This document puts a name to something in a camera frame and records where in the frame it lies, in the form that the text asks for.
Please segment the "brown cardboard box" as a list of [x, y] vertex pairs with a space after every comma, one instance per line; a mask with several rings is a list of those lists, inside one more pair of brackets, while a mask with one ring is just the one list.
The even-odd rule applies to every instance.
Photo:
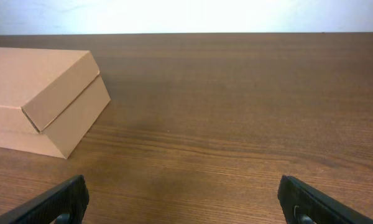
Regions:
[[0, 147], [67, 159], [110, 101], [89, 50], [0, 47]]

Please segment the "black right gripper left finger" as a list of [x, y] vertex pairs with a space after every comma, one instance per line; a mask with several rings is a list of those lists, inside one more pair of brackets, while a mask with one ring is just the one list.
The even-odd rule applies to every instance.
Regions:
[[0, 223], [82, 223], [90, 201], [85, 178], [76, 175], [0, 215]]

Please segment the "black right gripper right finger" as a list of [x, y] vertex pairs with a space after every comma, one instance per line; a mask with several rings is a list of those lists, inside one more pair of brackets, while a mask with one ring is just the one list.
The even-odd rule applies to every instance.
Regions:
[[373, 219], [293, 176], [282, 176], [277, 197], [287, 224], [373, 224]]

